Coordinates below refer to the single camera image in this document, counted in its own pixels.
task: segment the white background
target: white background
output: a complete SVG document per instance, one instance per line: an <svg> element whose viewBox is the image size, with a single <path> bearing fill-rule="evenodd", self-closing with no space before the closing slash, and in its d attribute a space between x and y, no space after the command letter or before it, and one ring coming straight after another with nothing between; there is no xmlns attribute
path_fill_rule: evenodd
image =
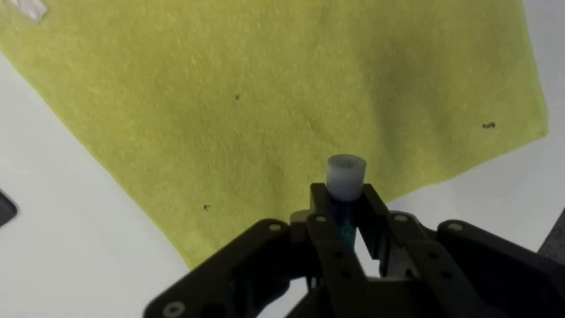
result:
<svg viewBox="0 0 565 318"><path fill-rule="evenodd" d="M565 207L565 2L524 6L551 136L392 205L429 226L469 219L536 249ZM139 318L185 274L153 223L3 57L0 189L21 209L0 228L0 317Z"/></svg>

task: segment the green towel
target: green towel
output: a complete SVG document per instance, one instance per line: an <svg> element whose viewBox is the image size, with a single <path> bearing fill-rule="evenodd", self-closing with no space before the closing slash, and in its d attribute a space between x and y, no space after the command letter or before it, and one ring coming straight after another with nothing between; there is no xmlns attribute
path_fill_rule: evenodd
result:
<svg viewBox="0 0 565 318"><path fill-rule="evenodd" d="M547 133L519 0L46 4L0 4L3 55L189 265L305 209L332 154L390 200Z"/></svg>

